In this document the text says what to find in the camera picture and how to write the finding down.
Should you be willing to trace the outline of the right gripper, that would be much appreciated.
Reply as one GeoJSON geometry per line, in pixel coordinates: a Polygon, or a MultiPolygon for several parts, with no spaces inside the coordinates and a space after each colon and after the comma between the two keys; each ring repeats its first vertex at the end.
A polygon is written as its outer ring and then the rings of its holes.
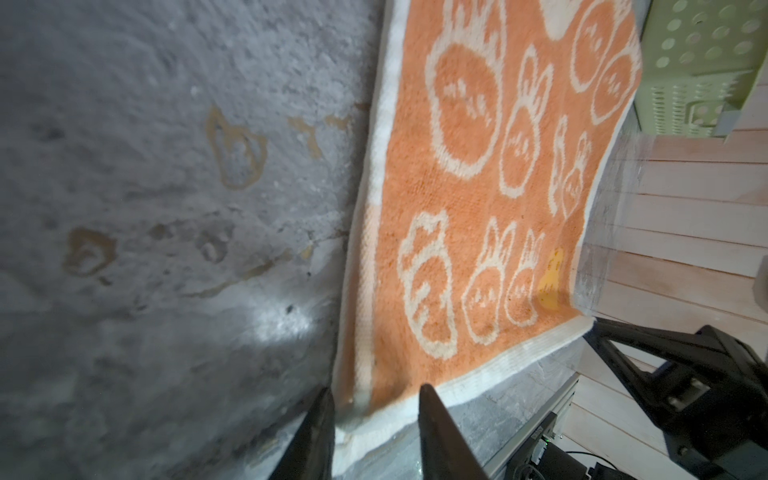
{"type": "Polygon", "coordinates": [[[597,318],[584,339],[698,479],[767,477],[767,365],[711,326],[682,333],[597,318]]]}

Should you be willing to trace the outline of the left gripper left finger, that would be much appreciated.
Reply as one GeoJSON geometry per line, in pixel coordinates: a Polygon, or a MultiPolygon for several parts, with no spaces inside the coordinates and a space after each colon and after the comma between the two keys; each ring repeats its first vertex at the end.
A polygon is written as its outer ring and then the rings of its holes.
{"type": "Polygon", "coordinates": [[[334,448],[335,402],[323,387],[269,479],[331,479],[334,448]]]}

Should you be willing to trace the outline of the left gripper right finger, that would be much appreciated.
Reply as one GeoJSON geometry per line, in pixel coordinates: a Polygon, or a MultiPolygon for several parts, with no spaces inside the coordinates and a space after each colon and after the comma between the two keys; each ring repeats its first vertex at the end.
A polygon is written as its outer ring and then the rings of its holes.
{"type": "Polygon", "coordinates": [[[418,427],[424,480],[488,479],[430,384],[419,390],[418,427]]]}

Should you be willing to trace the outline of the yellow-green plastic basket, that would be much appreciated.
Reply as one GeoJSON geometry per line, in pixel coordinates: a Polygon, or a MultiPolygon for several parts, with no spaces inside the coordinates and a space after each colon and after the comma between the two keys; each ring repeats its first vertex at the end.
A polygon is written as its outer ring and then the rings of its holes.
{"type": "Polygon", "coordinates": [[[725,138],[736,126],[767,54],[763,0],[653,1],[641,37],[635,97],[652,136],[725,138]]]}

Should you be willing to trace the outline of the orange patterned towel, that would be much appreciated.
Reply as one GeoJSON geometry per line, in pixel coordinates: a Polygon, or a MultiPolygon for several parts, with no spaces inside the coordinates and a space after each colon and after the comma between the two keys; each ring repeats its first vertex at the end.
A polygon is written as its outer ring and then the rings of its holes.
{"type": "Polygon", "coordinates": [[[638,90],[629,1],[390,1],[350,231],[332,471],[584,334],[577,269],[638,90]]]}

